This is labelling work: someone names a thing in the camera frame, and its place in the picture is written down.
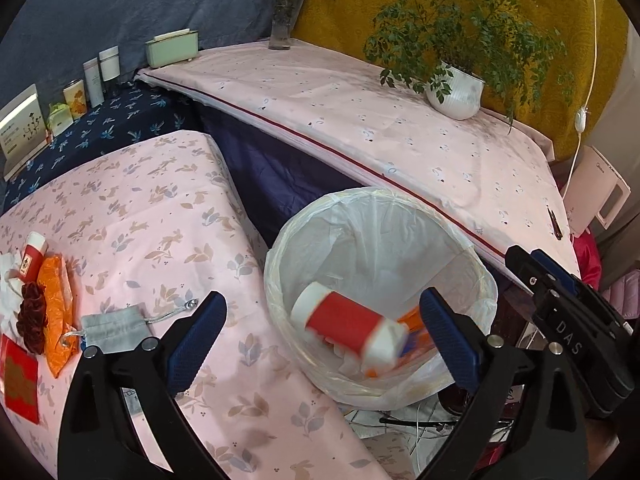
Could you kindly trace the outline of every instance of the red piping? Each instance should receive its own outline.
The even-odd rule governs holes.
[[[481,237],[479,237],[475,232],[470,231],[468,228],[466,228],[465,226],[463,226],[460,222],[458,222],[455,218],[452,218],[450,215],[448,215],[447,213],[445,213],[444,211],[442,211],[439,207],[437,207],[436,205],[432,204],[431,202],[429,202],[428,200],[424,199],[423,197],[421,197],[420,195],[418,195],[417,193],[414,193],[413,191],[411,191],[410,189],[405,188],[404,186],[402,186],[401,184],[398,184],[397,182],[394,182],[393,180],[391,180],[390,178],[388,178],[387,176],[385,176],[384,174],[381,173],[376,173],[375,171],[373,171],[371,168],[368,168],[367,166],[365,166],[364,164],[358,162],[357,160],[353,160],[350,156],[347,156],[341,152],[339,152],[338,150],[334,150],[331,146],[325,146],[324,144],[322,144],[322,142],[319,142],[315,139],[311,139],[309,137],[307,137],[306,135],[303,135],[295,130],[292,130],[291,128],[284,126],[283,124],[279,124],[275,121],[272,121],[270,119],[267,119],[266,117],[262,117],[261,115],[258,115],[250,110],[245,110],[244,108],[239,107],[238,105],[235,105],[233,103],[230,103],[228,101],[225,101],[224,99],[221,99],[219,97],[216,97],[214,95],[211,94],[207,94],[206,92],[203,92],[201,90],[194,90],[193,88],[189,88],[188,86],[185,85],[181,85],[180,83],[175,83],[173,81],[167,81],[166,79],[162,79],[161,77],[158,76],[151,76],[149,74],[145,74],[147,77],[151,77],[154,79],[158,79],[159,81],[162,81],[164,83],[168,83],[171,85],[175,85],[175,86],[179,86],[181,88],[184,88],[186,90],[191,90],[191,91],[196,91],[200,94],[204,94],[207,97],[210,97],[212,99],[215,99],[216,101],[221,102],[222,104],[225,104],[227,106],[231,106],[232,108],[235,108],[236,110],[240,111],[240,112],[244,112],[245,114],[249,114],[257,119],[260,119],[261,121],[264,121],[266,123],[272,124],[273,126],[277,126],[278,128],[282,129],[282,130],[286,130],[288,131],[290,134],[293,134],[297,137],[300,137],[301,139],[305,139],[308,142],[311,142],[313,144],[315,144],[316,146],[318,146],[319,148],[322,148],[324,150],[327,150],[328,152],[333,153],[334,155],[340,156],[341,158],[343,158],[344,160],[350,162],[351,164],[356,165],[357,167],[361,168],[362,170],[367,171],[370,174],[375,175],[378,178],[381,178],[382,180],[385,180],[386,182],[388,182],[389,184],[392,184],[393,186],[401,189],[402,191],[404,191],[405,193],[410,194],[411,196],[413,196],[414,198],[417,198],[418,200],[420,200],[421,202],[424,202],[426,205],[428,205],[429,207],[433,207],[438,213],[440,213],[442,216],[444,216],[447,220],[449,220],[450,222],[453,222],[455,225],[457,225],[460,229],[462,229],[468,236],[471,236],[473,239],[477,240],[478,242],[480,242],[482,245],[484,245],[485,247],[487,247],[489,250],[493,251],[495,254],[497,254],[498,256],[500,256],[502,259],[504,259],[504,254],[501,253],[498,249],[496,249],[495,247],[493,247],[491,244],[487,243],[485,240],[482,240]]]

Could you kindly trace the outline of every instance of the small box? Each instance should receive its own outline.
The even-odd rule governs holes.
[[[57,137],[74,123],[74,118],[68,105],[57,104],[49,107],[49,119],[47,122],[49,123],[49,130],[54,137]]]
[[[146,62],[151,68],[191,60],[198,54],[198,31],[185,28],[146,42]]]

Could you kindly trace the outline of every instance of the orange object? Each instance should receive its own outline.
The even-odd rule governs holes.
[[[47,326],[44,329],[44,354],[54,377],[60,374],[69,358],[78,351],[78,339],[69,338],[69,346],[61,336],[73,330],[73,299],[64,258],[59,254],[45,258],[38,273],[38,285],[47,303]]]
[[[407,328],[409,329],[409,340],[414,339],[415,345],[411,350],[398,359],[396,369],[435,348],[435,343],[433,342],[433,339],[431,339],[429,332],[427,332],[427,328],[422,322],[420,306],[416,306],[413,310],[404,314],[404,316],[398,319],[398,323],[404,323],[407,325]],[[378,377],[373,370],[368,370],[366,372],[366,376],[369,378]]]

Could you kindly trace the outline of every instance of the white plastic bag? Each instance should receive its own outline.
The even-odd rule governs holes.
[[[319,198],[291,218],[267,254],[264,285],[274,325],[309,379],[338,402],[395,410],[452,383],[437,350],[382,378],[352,380],[342,360],[289,320],[296,298],[320,282],[391,319],[435,286],[452,309],[488,333],[497,287],[462,232],[432,208],[390,189]]]

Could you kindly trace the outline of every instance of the pink mattress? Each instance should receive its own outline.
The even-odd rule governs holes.
[[[624,319],[640,317],[640,270],[634,269],[616,280],[602,295]]]
[[[518,244],[544,250],[579,276],[564,205],[538,145],[484,112],[449,119],[407,89],[381,88],[379,73],[297,41],[286,52],[265,42],[205,50],[138,77],[252,124],[358,182],[414,195],[507,275],[504,253]]]
[[[0,250],[21,249],[31,230],[65,256],[78,319],[131,304],[156,316],[210,290],[225,296],[226,325],[179,403],[232,479],[388,479],[269,324],[262,239],[209,136],[175,132],[57,178],[0,218]],[[151,330],[161,336],[172,321]],[[77,362],[54,379],[38,358],[39,426],[8,412],[53,476]],[[151,461],[166,466],[143,415],[133,420]]]

